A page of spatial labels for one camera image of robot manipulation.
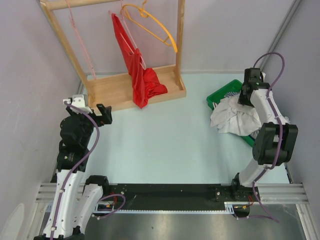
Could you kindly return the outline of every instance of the red garment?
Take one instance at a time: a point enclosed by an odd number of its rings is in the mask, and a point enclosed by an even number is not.
[[[142,109],[150,98],[166,94],[168,90],[159,82],[152,68],[144,70],[139,49],[134,48],[117,15],[112,13],[111,17],[115,38],[119,43],[128,73],[132,77],[133,102]]]

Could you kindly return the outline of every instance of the light blue floor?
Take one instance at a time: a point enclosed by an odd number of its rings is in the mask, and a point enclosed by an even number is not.
[[[210,127],[206,98],[242,74],[184,74],[186,98],[112,113],[100,128],[85,178],[107,176],[110,183],[229,184],[252,159],[240,137]],[[96,137],[92,134],[89,148]],[[283,166],[260,183],[288,183]]]

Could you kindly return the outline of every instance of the green plastic crate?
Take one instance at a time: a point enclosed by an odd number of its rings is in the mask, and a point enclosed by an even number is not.
[[[208,106],[213,110],[214,103],[219,104],[221,99],[225,98],[225,95],[229,92],[240,92],[242,83],[235,79],[229,82],[227,85],[220,88],[218,91],[215,91],[210,96],[206,98]],[[251,136],[241,136],[251,147],[253,147],[255,140]]]

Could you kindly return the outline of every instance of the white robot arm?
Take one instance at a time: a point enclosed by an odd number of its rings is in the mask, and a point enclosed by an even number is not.
[[[238,102],[255,107],[262,123],[252,148],[253,159],[238,175],[240,186],[252,187],[253,182],[260,179],[266,171],[289,162],[298,128],[289,124],[281,115],[270,85],[264,82],[259,68],[248,68],[244,71],[244,83]]]
[[[87,147],[94,129],[92,121],[96,127],[111,124],[111,107],[98,104],[101,116],[96,116],[84,95],[74,95],[63,102],[71,107],[66,108],[70,116],[60,124],[62,140],[57,157],[55,196],[43,235],[34,240],[84,240],[87,223],[97,202],[110,194],[107,177],[92,175],[85,182],[80,201],[76,200],[89,158]],[[80,112],[89,115],[91,120]]]

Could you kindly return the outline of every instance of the white wall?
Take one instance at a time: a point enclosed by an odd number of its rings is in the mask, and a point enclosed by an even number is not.
[[[288,166],[295,182],[303,183],[320,228],[319,9],[318,0],[302,1],[276,48],[285,58],[285,69],[273,95],[281,113],[299,129]],[[267,81],[273,81],[280,69],[280,58],[271,57],[264,69]]]
[[[143,0],[125,0],[141,6]],[[293,0],[186,0],[182,71],[243,71],[265,53],[284,20]],[[160,20],[176,38],[177,0],[149,0],[145,9]],[[108,11],[119,13],[120,2],[73,8],[79,32],[92,58],[96,72],[125,72],[121,51],[114,35]],[[152,19],[141,18],[128,8],[132,18],[166,38]],[[88,71],[80,45],[69,21],[69,10],[55,11],[81,65]],[[126,21],[147,66],[175,62],[173,48]]]
[[[2,1],[0,22],[0,233],[23,203],[22,239],[56,163],[62,99],[79,80],[36,0]]]

